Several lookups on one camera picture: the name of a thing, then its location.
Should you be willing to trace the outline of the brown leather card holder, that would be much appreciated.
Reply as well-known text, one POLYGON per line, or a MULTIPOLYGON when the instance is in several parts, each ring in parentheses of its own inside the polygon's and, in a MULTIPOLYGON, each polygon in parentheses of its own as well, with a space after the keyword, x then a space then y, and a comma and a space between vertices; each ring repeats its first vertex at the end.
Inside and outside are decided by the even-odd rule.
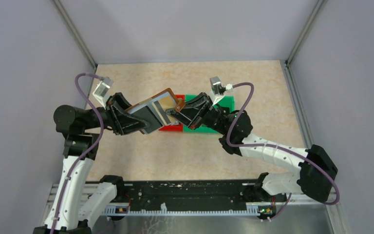
POLYGON ((173 117, 167 115, 158 102, 160 98, 166 95, 171 95, 174 99, 178 99, 175 110, 181 110, 184 107, 185 101, 177 98, 173 91, 167 88, 128 109, 130 115, 141 118, 150 124, 149 127, 140 131, 142 134, 150 134, 164 126, 178 122, 173 117))

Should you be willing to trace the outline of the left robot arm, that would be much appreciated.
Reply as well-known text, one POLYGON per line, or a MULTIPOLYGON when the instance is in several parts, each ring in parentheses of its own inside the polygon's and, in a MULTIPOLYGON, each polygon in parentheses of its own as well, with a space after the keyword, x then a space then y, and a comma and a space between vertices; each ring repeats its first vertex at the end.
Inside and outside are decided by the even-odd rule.
POLYGON ((129 105, 121 93, 101 107, 87 96, 84 99, 89 109, 61 105, 54 112, 56 130, 65 139, 62 172, 53 205, 44 224, 34 228, 35 234, 91 234, 108 203, 126 197, 123 178, 106 175, 89 200, 80 202, 104 132, 123 136, 144 130, 150 127, 148 118, 153 113, 146 105, 129 105))

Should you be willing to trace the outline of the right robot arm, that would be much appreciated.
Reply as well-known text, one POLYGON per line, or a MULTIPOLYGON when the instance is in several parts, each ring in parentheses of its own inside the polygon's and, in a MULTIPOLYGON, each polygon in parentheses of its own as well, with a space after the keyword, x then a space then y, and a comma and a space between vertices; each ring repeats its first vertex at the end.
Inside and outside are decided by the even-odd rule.
POLYGON ((335 183, 338 169, 323 147, 313 144, 310 148, 295 148, 259 137, 252 133, 246 111, 228 113, 214 105, 205 93, 167 109, 166 113, 191 130, 204 125, 220 133, 219 142, 229 154, 256 158, 286 169, 285 173, 262 175, 261 184, 255 187, 257 199, 267 201, 273 195, 295 193, 325 205, 340 201, 335 183))

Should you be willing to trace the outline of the green bin with gold cards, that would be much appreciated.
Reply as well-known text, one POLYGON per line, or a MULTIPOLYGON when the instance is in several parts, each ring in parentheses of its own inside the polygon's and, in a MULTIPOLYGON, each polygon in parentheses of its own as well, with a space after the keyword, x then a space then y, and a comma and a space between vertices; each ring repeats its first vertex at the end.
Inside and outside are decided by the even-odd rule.
MULTIPOLYGON (((185 101, 190 101, 194 99, 196 95, 185 95, 185 101)), ((183 125, 183 132, 189 132, 189 133, 206 133, 206 134, 216 134, 217 132, 206 127, 205 125, 201 125, 200 127, 192 130, 188 128, 187 126, 183 125)))

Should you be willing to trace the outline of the green bin with black cards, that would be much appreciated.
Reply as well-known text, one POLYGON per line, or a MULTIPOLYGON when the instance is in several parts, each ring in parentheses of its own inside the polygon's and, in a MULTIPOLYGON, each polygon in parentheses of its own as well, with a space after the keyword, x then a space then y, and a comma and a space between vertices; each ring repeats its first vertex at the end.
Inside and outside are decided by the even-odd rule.
POLYGON ((235 100, 233 96, 225 96, 214 105, 214 108, 220 109, 223 113, 230 114, 235 110, 235 100))

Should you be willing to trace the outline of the red plastic bin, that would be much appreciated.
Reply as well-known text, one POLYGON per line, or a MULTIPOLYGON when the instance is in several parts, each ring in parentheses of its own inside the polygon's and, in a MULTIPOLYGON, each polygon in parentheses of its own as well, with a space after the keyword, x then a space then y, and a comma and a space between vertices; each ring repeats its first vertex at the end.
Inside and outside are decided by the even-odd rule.
MULTIPOLYGON (((179 95, 179 94, 176 95, 176 97, 181 99, 181 100, 185 100, 185 96, 186 95, 179 95)), ((161 129, 159 129, 159 131, 162 131, 162 132, 182 132, 183 131, 183 124, 177 122, 177 123, 174 123, 172 125, 164 126, 161 129)))

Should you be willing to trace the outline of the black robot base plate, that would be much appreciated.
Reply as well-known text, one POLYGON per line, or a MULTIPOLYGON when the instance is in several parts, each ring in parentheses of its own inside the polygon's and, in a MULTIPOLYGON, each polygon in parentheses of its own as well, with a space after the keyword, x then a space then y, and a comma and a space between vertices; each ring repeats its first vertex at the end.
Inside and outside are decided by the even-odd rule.
POLYGON ((112 202, 132 212, 228 212, 245 211, 247 203, 286 200, 286 195, 265 192, 259 179, 228 179, 126 181, 112 202))

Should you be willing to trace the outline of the aluminium frame rail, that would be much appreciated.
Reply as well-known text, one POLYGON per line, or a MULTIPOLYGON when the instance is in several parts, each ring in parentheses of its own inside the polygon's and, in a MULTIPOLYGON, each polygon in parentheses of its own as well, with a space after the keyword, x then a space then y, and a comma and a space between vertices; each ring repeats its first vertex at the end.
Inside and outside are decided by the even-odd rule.
POLYGON ((266 219, 282 205, 322 207, 305 195, 276 195, 274 200, 256 197, 249 181, 134 181, 124 194, 104 205, 105 216, 257 216, 266 219))

